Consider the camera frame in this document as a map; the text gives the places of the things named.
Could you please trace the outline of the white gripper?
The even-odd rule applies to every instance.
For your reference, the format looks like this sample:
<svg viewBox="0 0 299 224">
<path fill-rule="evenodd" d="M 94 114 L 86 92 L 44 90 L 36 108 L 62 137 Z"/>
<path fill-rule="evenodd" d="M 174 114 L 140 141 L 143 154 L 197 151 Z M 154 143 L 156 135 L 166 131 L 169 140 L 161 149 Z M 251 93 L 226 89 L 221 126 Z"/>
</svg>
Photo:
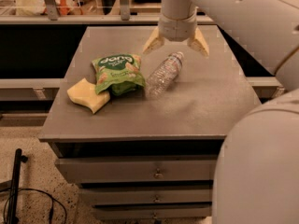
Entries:
<svg viewBox="0 0 299 224">
<path fill-rule="evenodd" d="M 149 54 L 162 47 L 165 38 L 174 42 L 182 42 L 189 38 L 187 45 L 207 57 L 209 55 L 208 44 L 200 29 L 196 27 L 196 9 L 194 7 L 182 11 L 178 8 L 162 9 L 158 27 L 149 36 L 143 47 L 143 53 Z"/>
</svg>

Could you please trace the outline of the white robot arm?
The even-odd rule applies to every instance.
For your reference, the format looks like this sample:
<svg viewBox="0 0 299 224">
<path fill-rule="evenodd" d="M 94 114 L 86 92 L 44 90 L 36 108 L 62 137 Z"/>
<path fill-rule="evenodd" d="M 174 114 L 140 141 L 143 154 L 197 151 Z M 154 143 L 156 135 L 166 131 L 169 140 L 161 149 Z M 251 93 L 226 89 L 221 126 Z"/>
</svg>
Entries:
<svg viewBox="0 0 299 224">
<path fill-rule="evenodd" d="M 213 224 L 299 224 L 299 7 L 297 0 L 162 0 L 145 50 L 185 41 L 203 54 L 201 8 L 285 88 L 254 104 L 228 132 L 217 159 Z"/>
</svg>

